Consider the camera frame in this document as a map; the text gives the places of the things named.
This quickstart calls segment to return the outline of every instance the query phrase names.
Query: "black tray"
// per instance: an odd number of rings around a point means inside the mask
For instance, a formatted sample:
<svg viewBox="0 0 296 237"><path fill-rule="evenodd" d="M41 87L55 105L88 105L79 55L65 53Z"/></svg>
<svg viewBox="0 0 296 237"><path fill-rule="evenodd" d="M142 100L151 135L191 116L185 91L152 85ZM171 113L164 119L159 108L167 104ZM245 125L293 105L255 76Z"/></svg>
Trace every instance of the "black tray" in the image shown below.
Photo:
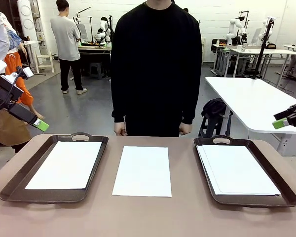
<svg viewBox="0 0 296 237"><path fill-rule="evenodd" d="M87 186L85 189L72 190L26 190L25 187L36 174L40 166L48 157L50 152L59 141L73 141L73 137L84 135L88 141L78 140L77 142L102 142L97 159L94 163ZM108 143L107 137L91 136L87 133L75 133L69 136L55 135L47 139L41 148L30 158L28 162L17 172L5 188L0 192L0 199L4 201L26 202L26 203L76 203L85 199L90 188L92 179L99 165L105 147Z"/></svg>
<svg viewBox="0 0 296 237"><path fill-rule="evenodd" d="M220 143L215 143L217 139L224 140ZM263 207L292 207L296 206L296 195L288 186L281 175L274 169L271 163L265 158L262 152L250 140L237 140L226 136L216 136L212 138L196 138L194 140L196 146L202 145L220 145L220 146L245 146L256 161L260 164L263 170L267 173L275 186L281 192L280 196L256 196L256 195L216 195L212 187L211 181L206 172L206 168L202 163L204 174L210 189L213 199L225 205L246 206L254 208Z"/></svg>

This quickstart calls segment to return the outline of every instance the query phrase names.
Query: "white shoe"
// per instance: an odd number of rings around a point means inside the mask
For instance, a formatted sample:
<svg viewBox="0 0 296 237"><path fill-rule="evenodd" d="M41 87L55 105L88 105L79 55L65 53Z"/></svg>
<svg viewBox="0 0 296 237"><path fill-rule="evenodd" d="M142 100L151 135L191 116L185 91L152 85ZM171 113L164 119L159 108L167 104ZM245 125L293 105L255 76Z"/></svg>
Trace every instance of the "white shoe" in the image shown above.
<svg viewBox="0 0 296 237"><path fill-rule="evenodd" d="M76 90L78 95L84 94L88 91L88 89L84 88L83 90Z"/></svg>

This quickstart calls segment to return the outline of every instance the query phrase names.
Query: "neck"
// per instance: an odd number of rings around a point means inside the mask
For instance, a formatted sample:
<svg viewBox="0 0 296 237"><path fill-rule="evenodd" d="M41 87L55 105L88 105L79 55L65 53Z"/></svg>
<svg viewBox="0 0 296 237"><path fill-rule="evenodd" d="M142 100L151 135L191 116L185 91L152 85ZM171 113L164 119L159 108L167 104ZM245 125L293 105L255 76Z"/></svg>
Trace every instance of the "neck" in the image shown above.
<svg viewBox="0 0 296 237"><path fill-rule="evenodd" d="M171 6L171 0L147 0L147 6L155 10L164 10Z"/></svg>
<svg viewBox="0 0 296 237"><path fill-rule="evenodd" d="M59 15L60 15L60 16L66 16L66 17L67 17L67 14L66 14L64 11L60 11L60 12L59 12Z"/></svg>

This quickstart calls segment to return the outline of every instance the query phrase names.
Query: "orange pants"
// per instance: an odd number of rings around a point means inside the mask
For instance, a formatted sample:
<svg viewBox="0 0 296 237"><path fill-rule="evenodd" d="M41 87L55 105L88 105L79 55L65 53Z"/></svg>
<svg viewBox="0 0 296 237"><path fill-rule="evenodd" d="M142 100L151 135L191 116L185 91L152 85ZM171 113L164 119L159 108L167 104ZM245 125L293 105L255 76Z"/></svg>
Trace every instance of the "orange pants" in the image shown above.
<svg viewBox="0 0 296 237"><path fill-rule="evenodd" d="M16 72L17 66L22 67L21 58L18 52L8 54L5 57L4 61L7 64L7 67L5 69L5 74L7 75ZM33 103L34 98L26 89L23 78L18 78L15 84L23 91L23 94L20 96L18 103L22 102L23 104L30 106Z"/></svg>

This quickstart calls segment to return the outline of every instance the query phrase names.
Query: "white tower fan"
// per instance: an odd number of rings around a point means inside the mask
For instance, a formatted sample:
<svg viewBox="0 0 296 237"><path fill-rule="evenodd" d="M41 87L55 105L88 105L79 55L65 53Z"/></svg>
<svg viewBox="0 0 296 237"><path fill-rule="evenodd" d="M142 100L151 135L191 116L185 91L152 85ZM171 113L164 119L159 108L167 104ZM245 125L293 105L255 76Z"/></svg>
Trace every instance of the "white tower fan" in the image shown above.
<svg viewBox="0 0 296 237"><path fill-rule="evenodd" d="M18 0L18 9L19 9L19 15L20 15L20 20L21 20L21 25L22 25L22 30L23 30L23 35L25 37L29 37L30 40L38 41L37 40L37 35L36 35L36 30L34 26L34 20L32 16L32 10L31 10L31 4L29 0ZM35 50L35 53L37 56L40 56L40 49L39 49L39 44L34 43L31 45L32 49Z"/></svg>

